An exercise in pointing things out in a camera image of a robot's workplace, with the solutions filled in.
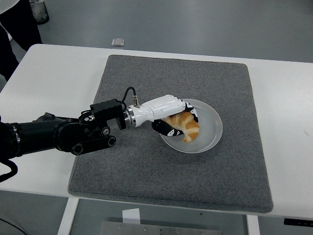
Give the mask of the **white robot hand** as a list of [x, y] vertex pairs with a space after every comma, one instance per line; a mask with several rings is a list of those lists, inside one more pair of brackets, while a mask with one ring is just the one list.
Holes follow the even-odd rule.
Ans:
[[146, 121], [152, 128], [167, 137], [184, 135], [184, 142], [193, 141], [200, 132], [196, 109], [188, 102], [172, 95], [165, 95], [141, 105], [131, 105], [126, 114], [131, 127]]

